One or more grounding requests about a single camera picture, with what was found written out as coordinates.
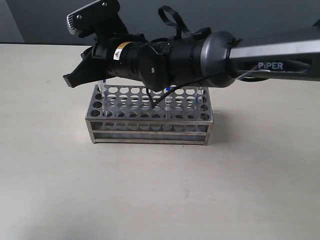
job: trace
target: warning label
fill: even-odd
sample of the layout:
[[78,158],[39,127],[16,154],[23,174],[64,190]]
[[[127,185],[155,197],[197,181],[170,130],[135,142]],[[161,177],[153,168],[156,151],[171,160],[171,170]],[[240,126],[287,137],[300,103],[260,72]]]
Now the warning label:
[[113,55],[113,60],[120,60],[121,52],[127,46],[128,44],[132,43],[132,41],[126,41],[121,43],[115,50],[114,55]]

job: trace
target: table surface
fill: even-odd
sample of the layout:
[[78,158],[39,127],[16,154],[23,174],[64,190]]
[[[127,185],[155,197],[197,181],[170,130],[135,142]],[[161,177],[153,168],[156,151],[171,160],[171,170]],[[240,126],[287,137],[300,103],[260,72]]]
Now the table surface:
[[92,144],[85,48],[0,45],[0,239],[319,239],[320,82],[211,89],[209,146]]

